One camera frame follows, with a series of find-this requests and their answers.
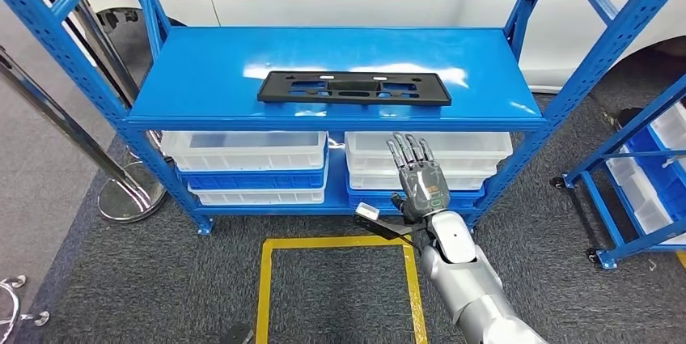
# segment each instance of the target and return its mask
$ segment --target blue storage bin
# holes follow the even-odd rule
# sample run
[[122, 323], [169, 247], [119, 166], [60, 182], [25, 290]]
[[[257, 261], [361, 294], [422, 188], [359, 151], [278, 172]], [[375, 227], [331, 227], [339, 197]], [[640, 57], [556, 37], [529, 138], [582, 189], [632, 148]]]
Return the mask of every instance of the blue storage bin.
[[[328, 148], [324, 146], [324, 165]], [[324, 169], [254, 172], [182, 172], [176, 175], [193, 190], [317, 189], [324, 186]]]
[[[350, 188], [350, 183], [346, 183], [348, 188], [348, 205], [351, 209], [358, 207], [360, 202], [365, 202], [380, 210], [395, 210], [391, 204], [392, 190], [354, 190]], [[479, 190], [452, 191], [451, 201], [448, 209], [459, 211], [461, 208], [473, 208], [474, 202], [483, 197], [484, 187]]]
[[[650, 126], [639, 131], [627, 146], [631, 152], [669, 151]], [[639, 156], [635, 160], [643, 169], [655, 188], [662, 204], [673, 220], [686, 216], [686, 172], [679, 162], [672, 162], [666, 168], [666, 156]]]

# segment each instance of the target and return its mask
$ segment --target robot finger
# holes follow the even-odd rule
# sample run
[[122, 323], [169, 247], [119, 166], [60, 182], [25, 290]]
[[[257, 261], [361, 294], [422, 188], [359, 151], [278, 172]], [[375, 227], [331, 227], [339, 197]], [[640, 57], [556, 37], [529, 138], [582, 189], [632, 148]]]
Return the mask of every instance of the robot finger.
[[433, 161], [434, 153], [431, 151], [431, 147], [429, 147], [429, 142], [427, 142], [424, 138], [419, 138], [419, 145], [424, 151], [424, 159], [428, 160], [429, 162]]
[[419, 143], [417, 143], [417, 140], [414, 138], [414, 136], [412, 136], [412, 134], [405, 134], [405, 138], [407, 139], [409, 146], [412, 149], [414, 158], [417, 160], [417, 162], [421, 162], [422, 160], [424, 160], [424, 151], [419, 146]]
[[388, 139], [386, 141], [386, 145], [388, 146], [388, 150], [391, 151], [391, 155], [393, 156], [393, 162], [396, 163], [397, 168], [406, 168], [407, 163], [405, 162], [405, 158], [403, 158], [403, 155], [398, 152], [398, 147], [396, 146], [396, 143], [393, 142], [392, 139]]
[[400, 151], [403, 153], [403, 156], [405, 157], [405, 162], [407, 162], [408, 165], [414, 164], [417, 160], [414, 159], [414, 155], [412, 155], [412, 150], [409, 149], [409, 145], [407, 144], [407, 141], [405, 141], [404, 136], [400, 132], [394, 132], [393, 138], [396, 140], [396, 143], [400, 148]]

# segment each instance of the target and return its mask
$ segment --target chrome pole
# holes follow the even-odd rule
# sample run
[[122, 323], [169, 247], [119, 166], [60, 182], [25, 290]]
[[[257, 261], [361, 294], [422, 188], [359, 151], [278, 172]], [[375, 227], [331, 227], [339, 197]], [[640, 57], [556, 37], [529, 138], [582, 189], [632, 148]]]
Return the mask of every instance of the chrome pole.
[[[139, 88], [133, 76], [126, 68], [121, 55], [116, 51], [114, 44], [109, 39], [105, 30], [103, 30], [97, 15], [91, 9], [88, 0], [79, 0], [74, 8], [74, 15], [81, 24], [83, 31], [87, 35], [87, 39], [95, 42], [91, 47], [95, 55], [100, 59], [104, 65], [104, 70], [110, 73], [115, 83], [113, 87], [121, 90], [121, 94], [125, 98], [127, 108], [133, 107], [133, 103], [138, 98]], [[148, 131], [148, 136], [157, 148], [161, 148], [162, 134], [157, 131]]]
[[166, 190], [141, 162], [120, 167], [95, 139], [32, 79], [0, 46], [0, 74], [7, 85], [37, 112], [53, 123], [76, 147], [109, 177], [100, 190], [100, 213], [118, 223], [132, 223], [151, 215]]

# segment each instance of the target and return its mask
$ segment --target gray carpet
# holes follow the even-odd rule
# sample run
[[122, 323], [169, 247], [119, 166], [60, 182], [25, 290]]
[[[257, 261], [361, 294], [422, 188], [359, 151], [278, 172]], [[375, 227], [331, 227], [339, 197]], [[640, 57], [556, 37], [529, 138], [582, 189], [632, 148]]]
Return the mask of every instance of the gray carpet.
[[[643, 59], [661, 63], [635, 70]], [[602, 271], [584, 253], [608, 242], [585, 193], [576, 189], [575, 205], [548, 184], [612, 133], [603, 110], [636, 106], [637, 88], [656, 94], [684, 72], [662, 56], [622, 62], [477, 224], [514, 308], [552, 343], [684, 342], [686, 272], [676, 256], [638, 255]], [[97, 216], [94, 194], [84, 217]], [[142, 223], [97, 219], [82, 234], [73, 265], [56, 263], [70, 267], [53, 266], [33, 305], [53, 319], [24, 325], [18, 342], [219, 342], [233, 324], [255, 324], [265, 238], [365, 232], [346, 217], [247, 217], [220, 218], [199, 237], [168, 201]], [[462, 342], [421, 272], [419, 283], [429, 342]], [[398, 247], [276, 251], [271, 294], [270, 342], [413, 342]]]

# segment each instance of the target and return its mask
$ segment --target shelf frame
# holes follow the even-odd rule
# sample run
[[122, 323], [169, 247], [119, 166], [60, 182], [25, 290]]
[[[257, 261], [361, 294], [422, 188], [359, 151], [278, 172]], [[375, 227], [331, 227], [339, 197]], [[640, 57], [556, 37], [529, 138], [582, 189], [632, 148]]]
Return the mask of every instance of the shelf frame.
[[[109, 122], [123, 141], [129, 145], [141, 161], [158, 177], [167, 191], [176, 199], [181, 207], [188, 213], [190, 219], [197, 225], [198, 233], [206, 235], [210, 233], [214, 224], [215, 215], [240, 214], [235, 210], [226, 208], [217, 210], [199, 206], [197, 200], [186, 187], [176, 178], [175, 173], [167, 165], [164, 158], [150, 144], [146, 137], [146, 130], [249, 130], [250, 125], [234, 126], [226, 119], [217, 117], [212, 124], [203, 125], [199, 121], [188, 119], [184, 124], [175, 121], [166, 124], [165, 119], [139, 121], [129, 118], [130, 111], [126, 109], [117, 97], [112, 93], [109, 86], [104, 82], [97, 70], [83, 56], [79, 47], [63, 29], [61, 22], [67, 15], [71, 3], [75, 0], [57, 0], [57, 10], [46, 6], [43, 0], [4, 0], [18, 18], [28, 28], [32, 35], [54, 57], [60, 67], [70, 76], [81, 92], [91, 101], [103, 117]], [[159, 60], [159, 54], [163, 53], [170, 32], [173, 32], [168, 17], [164, 14], [159, 0], [139, 0], [146, 17], [146, 25], [152, 44], [155, 61]], [[538, 0], [517, 0], [509, 19], [502, 29], [503, 35], [510, 46], [516, 60], [521, 54], [528, 19], [535, 9]], [[526, 131], [527, 134], [522, 144], [514, 151], [514, 154], [502, 165], [500, 172], [487, 180], [485, 196], [479, 200], [474, 210], [466, 210], [467, 223], [470, 227], [502, 195], [511, 181], [528, 164], [534, 154], [545, 144], [553, 132], [569, 116], [571, 111], [588, 94], [591, 88], [609, 70], [617, 58], [626, 50], [637, 34], [650, 22], [657, 10], [667, 0], [628, 0], [619, 10], [614, 19], [608, 23], [607, 28], [591, 48], [588, 55], [569, 78], [560, 93], [551, 101], [543, 111], [542, 117], [530, 121], [512, 121], [498, 119], [478, 119], [476, 121], [453, 121], [455, 124], [441, 125], [442, 130], [499, 130], [499, 131]], [[302, 129], [294, 121], [293, 129]], [[415, 127], [415, 130], [432, 130], [429, 125], [435, 122], [431, 119], [419, 121], [426, 123], [426, 127]], [[370, 124], [372, 130], [407, 130], [408, 126], [401, 120], [390, 120]], [[277, 125], [264, 124], [263, 129]]]
[[[637, 253], [680, 251], [686, 249], [686, 245], [684, 244], [663, 244], [664, 241], [686, 232], [686, 217], [678, 219], [672, 224], [651, 232], [650, 234], [646, 234], [643, 231], [641, 224], [636, 219], [629, 200], [627, 200], [621, 187], [615, 182], [614, 177], [612, 177], [612, 174], [605, 163], [605, 161], [610, 158], [683, 155], [684, 152], [686, 152], [684, 150], [628, 153], [619, 153], [618, 150], [635, 134], [643, 129], [649, 129], [649, 124], [655, 118], [662, 115], [672, 105], [680, 102], [685, 96], [686, 74], [680, 79], [677, 79], [662, 94], [651, 101], [638, 115], [627, 122], [621, 130], [618, 130], [605, 143], [600, 145], [593, 154], [589, 155], [570, 172], [562, 175], [564, 185], [569, 189], [574, 188], [574, 183], [577, 180], [580, 180], [583, 183], [586, 187], [586, 191], [591, 196], [591, 200], [595, 205], [599, 217], [603, 220], [603, 224], [612, 239], [613, 246], [610, 249], [597, 248], [595, 250], [595, 254], [598, 257], [601, 266], [606, 270], [615, 269], [617, 267], [617, 261]], [[625, 215], [636, 229], [638, 238], [635, 240], [626, 242], [622, 237], [614, 218], [605, 205], [605, 201], [600, 196], [600, 193], [595, 186], [595, 182], [591, 178], [591, 173], [595, 170], [602, 170], [606, 173], [615, 194], [625, 209]]]

